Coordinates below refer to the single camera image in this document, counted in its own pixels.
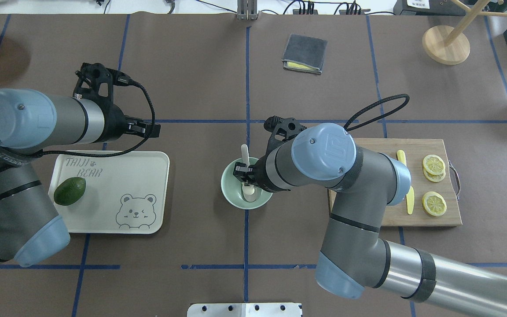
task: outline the brown table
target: brown table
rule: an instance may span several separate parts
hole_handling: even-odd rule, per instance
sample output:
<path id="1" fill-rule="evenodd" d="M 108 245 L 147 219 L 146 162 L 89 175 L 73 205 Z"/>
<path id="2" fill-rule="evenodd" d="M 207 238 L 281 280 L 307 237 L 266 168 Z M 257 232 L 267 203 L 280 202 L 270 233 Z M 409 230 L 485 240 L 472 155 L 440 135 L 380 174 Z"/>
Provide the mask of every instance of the brown table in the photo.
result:
<path id="1" fill-rule="evenodd" d="M 380 97 L 410 94 L 387 120 L 356 138 L 443 139 L 459 171 L 463 225 L 384 228 L 381 237 L 507 275 L 507 18 L 465 30 L 471 55 L 458 66 L 428 58 L 421 36 L 458 18 L 235 15 L 0 16 L 0 88 L 69 96 L 82 62 L 120 68 L 155 102 L 162 134 L 141 150 L 171 159 L 163 227 L 152 235 L 72 234 L 34 269 L 0 267 L 0 316 L 185 316 L 191 303 L 301 302 L 304 316 L 457 316 L 367 289 L 341 299 L 314 267 L 328 221 L 324 188 L 277 193 L 260 209 L 225 201 L 228 162 L 249 142 L 261 156 L 274 114 L 307 125 L 345 122 Z M 282 69 L 291 33 L 328 40 L 322 76 Z M 117 88 L 126 114 L 149 117 L 136 88 Z M 394 102 L 385 109 L 394 107 Z M 379 114 L 379 109 L 367 114 Z M 124 136 L 107 145 L 124 150 Z M 100 150 L 100 144 L 77 150 Z M 191 153 L 198 153 L 198 168 Z M 55 157 L 34 163 L 48 186 Z M 200 182 L 205 190 L 191 191 Z"/>

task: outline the blue joint cap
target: blue joint cap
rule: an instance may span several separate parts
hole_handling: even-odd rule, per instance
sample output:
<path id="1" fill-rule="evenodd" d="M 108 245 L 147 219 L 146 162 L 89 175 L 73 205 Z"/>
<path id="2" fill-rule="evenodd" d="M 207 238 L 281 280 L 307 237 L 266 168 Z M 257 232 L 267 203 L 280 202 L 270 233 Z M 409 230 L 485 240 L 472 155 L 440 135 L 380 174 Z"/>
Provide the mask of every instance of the blue joint cap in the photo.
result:
<path id="1" fill-rule="evenodd" d="M 365 290 L 365 287 L 354 281 L 322 252 L 318 255 L 316 282 L 326 291 L 346 299 L 358 299 Z"/>
<path id="2" fill-rule="evenodd" d="M 330 181 L 352 168 L 356 143 L 343 127 L 325 123 L 299 133 L 290 154 L 302 174 L 317 181 Z"/>
<path id="3" fill-rule="evenodd" d="M 21 247 L 14 259 L 22 267 L 35 265 L 58 251 L 64 249 L 70 243 L 70 234 L 61 215 L 50 220 L 40 228 L 29 241 Z"/>
<path id="4" fill-rule="evenodd" d="M 408 191 L 410 191 L 412 177 L 406 165 L 402 164 L 400 161 L 394 160 L 392 157 L 384 153 L 381 154 L 389 159 L 394 167 L 394 173 L 396 174 L 396 192 L 394 193 L 394 198 L 387 203 L 387 206 L 398 205 L 402 202 Z"/>
<path id="5" fill-rule="evenodd" d="M 32 89 L 0 89 L 0 146 L 30 148 L 46 140 L 56 126 L 56 107 Z"/>

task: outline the green avocado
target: green avocado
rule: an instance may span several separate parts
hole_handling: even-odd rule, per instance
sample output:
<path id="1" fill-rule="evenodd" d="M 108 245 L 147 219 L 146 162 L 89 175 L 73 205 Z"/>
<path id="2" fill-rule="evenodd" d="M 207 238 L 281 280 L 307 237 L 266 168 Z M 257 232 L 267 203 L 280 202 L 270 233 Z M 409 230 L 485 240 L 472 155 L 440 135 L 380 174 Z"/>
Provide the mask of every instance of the green avocado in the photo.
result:
<path id="1" fill-rule="evenodd" d="M 78 201 L 85 193 L 85 179 L 70 177 L 54 191 L 54 202 L 58 205 L 69 206 Z"/>

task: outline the bear drawing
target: bear drawing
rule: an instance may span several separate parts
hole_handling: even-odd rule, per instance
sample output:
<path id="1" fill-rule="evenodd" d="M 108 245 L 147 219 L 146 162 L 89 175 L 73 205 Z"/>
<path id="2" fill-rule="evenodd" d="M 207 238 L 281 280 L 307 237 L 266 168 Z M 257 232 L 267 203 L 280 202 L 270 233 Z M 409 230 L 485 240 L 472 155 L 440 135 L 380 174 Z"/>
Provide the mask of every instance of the bear drawing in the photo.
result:
<path id="1" fill-rule="evenodd" d="M 156 198 L 149 194 L 144 198 L 133 197 L 127 193 L 121 197 L 121 209 L 117 213 L 119 228 L 150 228 L 155 221 L 154 203 Z"/>

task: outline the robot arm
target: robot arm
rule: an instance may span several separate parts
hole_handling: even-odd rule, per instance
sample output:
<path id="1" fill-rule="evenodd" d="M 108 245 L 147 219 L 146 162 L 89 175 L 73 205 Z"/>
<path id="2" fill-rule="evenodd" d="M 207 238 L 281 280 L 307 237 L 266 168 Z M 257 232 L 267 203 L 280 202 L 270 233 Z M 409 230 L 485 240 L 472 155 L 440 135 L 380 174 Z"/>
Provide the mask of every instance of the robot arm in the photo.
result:
<path id="1" fill-rule="evenodd" d="M 348 299 L 381 288 L 468 315 L 507 316 L 507 276 L 378 237 L 386 206 L 410 188 L 403 164 L 358 147 L 336 124 L 307 129 L 272 117 L 265 128 L 273 132 L 268 151 L 253 166 L 236 164 L 240 181 L 270 192 L 312 183 L 338 193 L 316 266 L 322 288 Z"/>
<path id="2" fill-rule="evenodd" d="M 0 264 L 14 258 L 28 267 L 69 243 L 62 216 L 29 164 L 42 148 L 109 142 L 122 134 L 159 136 L 159 124 L 125 116 L 113 103 L 113 86 L 137 84 L 129 76 L 86 63 L 76 74 L 72 98 L 0 89 Z M 107 96 L 99 95 L 101 85 Z"/>

